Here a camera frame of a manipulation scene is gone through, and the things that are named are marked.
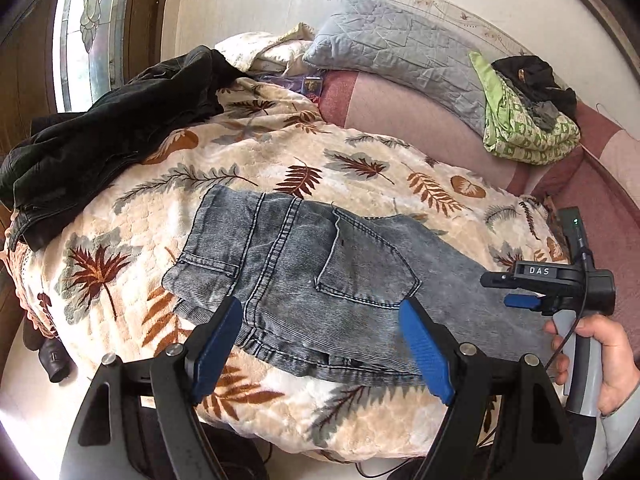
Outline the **grey sleeve forearm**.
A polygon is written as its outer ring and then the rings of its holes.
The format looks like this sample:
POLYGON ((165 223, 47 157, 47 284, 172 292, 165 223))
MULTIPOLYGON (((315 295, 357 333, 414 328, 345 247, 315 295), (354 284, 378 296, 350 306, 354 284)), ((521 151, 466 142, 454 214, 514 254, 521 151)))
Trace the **grey sleeve forearm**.
POLYGON ((597 419, 584 479, 639 477, 639 387, 620 408, 597 419))

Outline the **person's right hand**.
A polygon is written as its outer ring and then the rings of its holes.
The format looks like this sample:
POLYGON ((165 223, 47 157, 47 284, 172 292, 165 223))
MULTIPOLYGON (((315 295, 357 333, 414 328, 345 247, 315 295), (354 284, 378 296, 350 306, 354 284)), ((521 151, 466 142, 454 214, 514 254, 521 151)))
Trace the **person's right hand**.
POLYGON ((575 333, 594 338, 602 346, 602 386, 598 409, 603 416, 611 415, 623 406, 639 385, 639 369, 627 334, 622 324, 600 314, 581 318, 575 333))

